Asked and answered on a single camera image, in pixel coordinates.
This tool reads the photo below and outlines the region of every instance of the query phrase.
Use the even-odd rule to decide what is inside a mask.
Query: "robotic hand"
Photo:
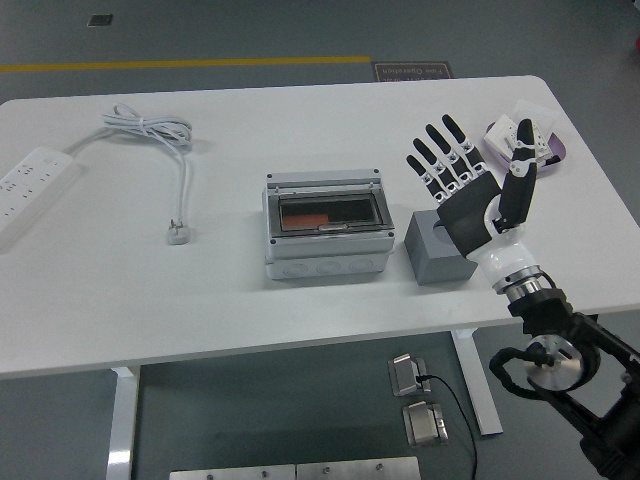
[[[600,475],[611,480],[640,478],[640,354],[598,325],[595,317],[574,312],[521,240],[537,176],[531,121],[518,126],[512,162],[500,188],[454,120],[448,115],[442,120],[465,158],[427,125],[446,160],[439,160],[416,138],[413,144],[431,173],[412,155],[407,162],[438,202],[440,220],[457,249],[478,263],[496,293],[507,296],[509,311],[522,317],[523,333],[533,337],[524,351],[498,352],[491,371],[509,392],[545,400],[569,421],[582,434],[580,446]],[[600,350],[626,369],[621,397],[602,418],[567,393],[593,378]],[[504,368],[514,358],[525,362],[532,389],[516,385]]]

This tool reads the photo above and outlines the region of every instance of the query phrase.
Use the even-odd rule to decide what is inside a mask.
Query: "gray block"
[[[477,263],[456,249],[435,210],[414,212],[404,245],[418,285],[468,280]]]

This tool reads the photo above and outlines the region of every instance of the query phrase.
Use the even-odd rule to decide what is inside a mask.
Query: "table top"
[[[123,102],[193,124],[191,243],[168,246],[178,165],[112,136],[80,150],[78,177],[0,252],[0,378],[365,340],[518,321],[478,270],[418,286],[402,243],[437,204],[404,161],[449,113],[501,178],[482,136],[525,99],[562,112],[567,149],[539,179],[525,242],[585,313],[640,307],[640,229],[546,84],[535,77],[14,100],[0,106],[0,176],[62,150]],[[267,278],[261,193],[270,172],[379,168],[396,226],[381,274]]]

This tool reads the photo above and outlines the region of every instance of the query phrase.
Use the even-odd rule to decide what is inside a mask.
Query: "power outlet socket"
[[[0,249],[28,227],[78,173],[73,157],[38,147],[0,180]]]

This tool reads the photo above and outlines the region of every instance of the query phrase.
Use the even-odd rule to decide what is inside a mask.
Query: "electrical distribution box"
[[[269,278],[384,270],[395,232],[377,169],[274,173],[266,183]]]

